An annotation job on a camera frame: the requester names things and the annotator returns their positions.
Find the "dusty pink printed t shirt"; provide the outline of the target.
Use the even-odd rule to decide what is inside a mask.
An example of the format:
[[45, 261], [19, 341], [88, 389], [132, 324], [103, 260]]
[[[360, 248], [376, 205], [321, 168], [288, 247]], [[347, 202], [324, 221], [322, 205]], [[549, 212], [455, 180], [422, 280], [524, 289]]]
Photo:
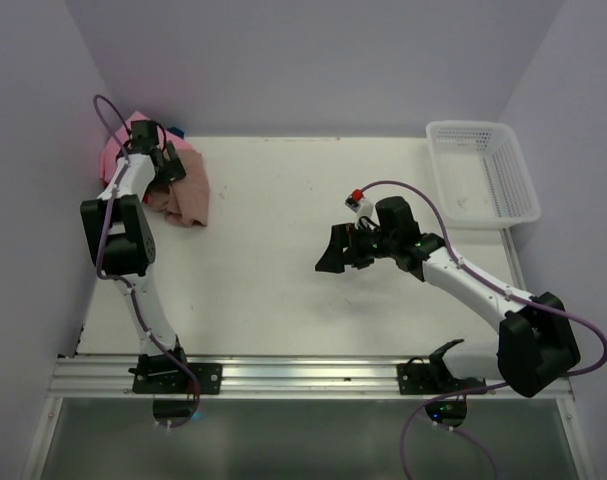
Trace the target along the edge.
[[151, 186], [144, 203], [164, 219], [180, 227], [208, 225], [210, 186], [202, 155], [193, 149], [179, 149], [186, 176], [168, 185]]

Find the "teal t shirt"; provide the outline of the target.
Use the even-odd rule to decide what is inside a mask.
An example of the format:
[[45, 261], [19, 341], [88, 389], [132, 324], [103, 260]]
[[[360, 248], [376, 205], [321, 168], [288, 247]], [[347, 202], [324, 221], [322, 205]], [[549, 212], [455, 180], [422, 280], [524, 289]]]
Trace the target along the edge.
[[166, 131], [178, 138], [181, 138], [181, 139], [185, 138], [185, 132], [178, 127], [175, 127], [175, 126], [168, 127], [166, 129]]

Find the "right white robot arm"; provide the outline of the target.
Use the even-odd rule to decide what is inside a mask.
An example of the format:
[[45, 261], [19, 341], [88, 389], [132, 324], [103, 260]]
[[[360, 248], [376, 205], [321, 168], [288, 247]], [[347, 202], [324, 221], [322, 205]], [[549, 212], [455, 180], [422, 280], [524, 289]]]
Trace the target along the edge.
[[332, 226], [316, 271], [341, 274], [349, 267], [364, 269], [378, 259], [391, 259], [401, 271], [464, 304], [498, 336], [495, 346], [454, 339], [399, 365], [402, 393], [443, 394], [499, 381], [531, 398], [579, 363], [576, 339], [556, 296], [500, 287], [485, 271], [464, 267], [442, 236], [421, 231], [400, 196], [371, 204], [355, 193], [346, 204], [356, 219]]

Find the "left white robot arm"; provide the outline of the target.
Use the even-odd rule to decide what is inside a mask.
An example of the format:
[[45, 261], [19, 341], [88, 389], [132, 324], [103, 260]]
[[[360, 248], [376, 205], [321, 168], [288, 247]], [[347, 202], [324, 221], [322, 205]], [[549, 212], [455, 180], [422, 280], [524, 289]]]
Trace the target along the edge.
[[176, 393], [190, 383], [191, 369], [153, 279], [156, 245], [143, 200], [158, 179], [177, 178], [178, 156], [153, 120], [134, 120], [126, 133], [114, 175], [97, 198], [81, 204], [80, 213], [97, 277], [116, 284], [135, 326], [140, 356], [134, 374], [155, 377]]

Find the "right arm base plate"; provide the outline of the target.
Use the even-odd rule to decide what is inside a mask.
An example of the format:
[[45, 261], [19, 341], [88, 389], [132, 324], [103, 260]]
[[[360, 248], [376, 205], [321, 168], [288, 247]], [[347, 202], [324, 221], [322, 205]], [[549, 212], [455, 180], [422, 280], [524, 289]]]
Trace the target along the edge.
[[427, 357], [397, 364], [396, 375], [400, 395], [440, 395], [486, 386], [476, 378], [454, 378], [443, 365], [432, 364]]

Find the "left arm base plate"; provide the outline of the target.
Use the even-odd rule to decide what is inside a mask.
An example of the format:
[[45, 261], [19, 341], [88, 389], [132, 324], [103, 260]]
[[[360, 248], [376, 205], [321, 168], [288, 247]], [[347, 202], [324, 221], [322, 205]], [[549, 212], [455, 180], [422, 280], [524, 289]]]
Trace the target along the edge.
[[[196, 377], [201, 395], [220, 393], [223, 365], [220, 363], [189, 363], [189, 370]], [[128, 372], [134, 375], [132, 391], [135, 394], [188, 394], [193, 392], [191, 378], [175, 367], [168, 372], [152, 373], [145, 376], [135, 367]]]

